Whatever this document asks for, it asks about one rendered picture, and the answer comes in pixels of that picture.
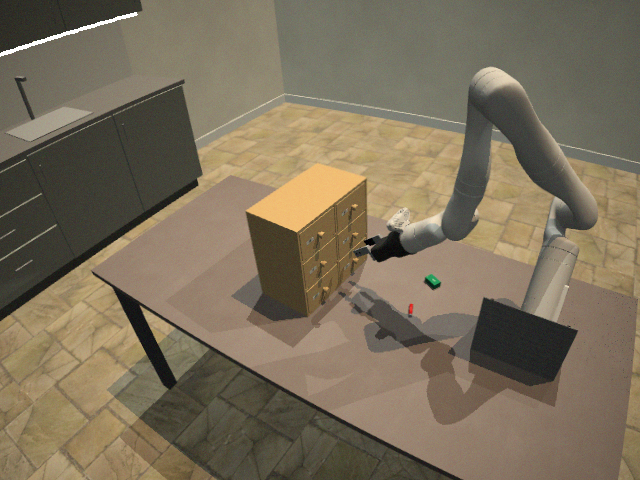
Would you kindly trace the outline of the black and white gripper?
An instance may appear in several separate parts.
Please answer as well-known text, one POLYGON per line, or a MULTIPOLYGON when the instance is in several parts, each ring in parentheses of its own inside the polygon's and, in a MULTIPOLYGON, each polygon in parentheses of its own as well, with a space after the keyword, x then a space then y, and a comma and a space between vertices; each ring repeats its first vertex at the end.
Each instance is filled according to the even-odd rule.
POLYGON ((426 249, 417 242, 415 237, 414 229, 418 222, 410 224, 409 218, 410 211, 407 208, 399 210, 387 222, 387 228, 392 232, 386 237, 380 233, 364 240, 367 246, 354 250, 356 257, 369 253, 374 261, 382 262, 391 257, 400 258, 426 249), (371 248, 372 245, 374 246, 371 248))

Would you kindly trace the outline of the small brown wooden chest of drawers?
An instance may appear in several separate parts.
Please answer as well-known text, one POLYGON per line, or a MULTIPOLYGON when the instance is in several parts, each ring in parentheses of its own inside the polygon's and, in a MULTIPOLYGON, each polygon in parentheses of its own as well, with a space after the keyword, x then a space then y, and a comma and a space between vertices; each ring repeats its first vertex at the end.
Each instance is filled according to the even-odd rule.
POLYGON ((356 187, 365 184, 365 205, 359 214, 366 213, 367 239, 367 178, 322 164, 315 164, 287 184, 283 185, 257 204, 246 210, 253 251, 262 293, 282 304, 309 316, 311 315, 366 259, 340 283, 336 203, 356 187), (317 282, 325 271, 307 289, 303 263, 322 246, 302 261, 299 232, 334 207, 338 283, 337 286, 310 314, 306 291, 317 282))

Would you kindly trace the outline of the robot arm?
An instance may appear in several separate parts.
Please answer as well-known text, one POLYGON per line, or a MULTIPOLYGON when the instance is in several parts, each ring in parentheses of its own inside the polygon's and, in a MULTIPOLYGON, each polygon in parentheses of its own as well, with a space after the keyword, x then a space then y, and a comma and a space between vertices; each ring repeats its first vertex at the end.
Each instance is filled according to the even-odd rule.
POLYGON ((520 310, 557 322, 579 254, 579 246, 565 237, 566 228, 592 228, 598 206, 538 119, 523 87, 504 71, 484 68, 471 80, 464 146, 452 196, 444 211, 415 225, 415 237, 428 248, 447 238, 460 241, 475 228, 476 208, 491 172, 492 123, 511 142, 530 179, 555 196, 520 310))

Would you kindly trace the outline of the wooden drawer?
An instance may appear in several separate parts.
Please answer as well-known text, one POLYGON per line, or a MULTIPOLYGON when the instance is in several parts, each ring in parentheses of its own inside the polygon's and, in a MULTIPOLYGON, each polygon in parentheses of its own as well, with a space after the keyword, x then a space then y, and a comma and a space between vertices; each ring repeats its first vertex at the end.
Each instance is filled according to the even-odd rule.
POLYGON ((365 184, 363 182, 347 196, 336 203, 337 231, 344 227, 364 208, 366 208, 366 205, 365 184))
POLYGON ((303 263, 306 289, 337 261, 336 237, 334 236, 303 263))
POLYGON ((307 303, 309 314, 337 287, 338 266, 337 263, 330 268, 307 291, 307 303), (325 292, 325 293, 324 293, 325 292))
POLYGON ((335 234, 334 207, 299 232, 302 261, 335 234))
POLYGON ((365 259, 366 255, 356 257, 354 250, 366 246, 364 237, 347 254, 339 260, 340 283, 346 279, 365 259))
POLYGON ((363 211, 337 234, 339 259, 365 234, 366 213, 363 211))

